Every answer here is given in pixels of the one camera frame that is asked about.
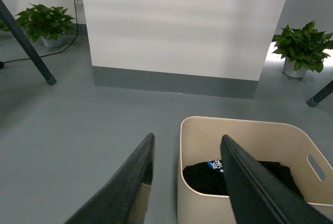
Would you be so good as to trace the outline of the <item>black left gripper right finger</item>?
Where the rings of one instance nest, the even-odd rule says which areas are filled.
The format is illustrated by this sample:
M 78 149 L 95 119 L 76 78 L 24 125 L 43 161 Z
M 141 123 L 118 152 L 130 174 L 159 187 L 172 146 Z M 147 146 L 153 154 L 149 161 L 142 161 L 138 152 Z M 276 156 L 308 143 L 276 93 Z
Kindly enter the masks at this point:
M 227 134 L 222 137 L 220 151 L 237 223 L 332 223 Z

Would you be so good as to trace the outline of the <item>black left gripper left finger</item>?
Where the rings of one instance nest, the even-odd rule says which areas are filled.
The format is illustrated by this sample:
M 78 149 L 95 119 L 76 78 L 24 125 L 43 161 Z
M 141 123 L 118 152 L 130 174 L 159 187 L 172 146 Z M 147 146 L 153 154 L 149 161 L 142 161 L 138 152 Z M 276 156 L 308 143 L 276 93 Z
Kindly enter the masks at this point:
M 143 141 L 110 180 L 66 223 L 128 223 L 142 185 L 153 179 L 155 136 Z

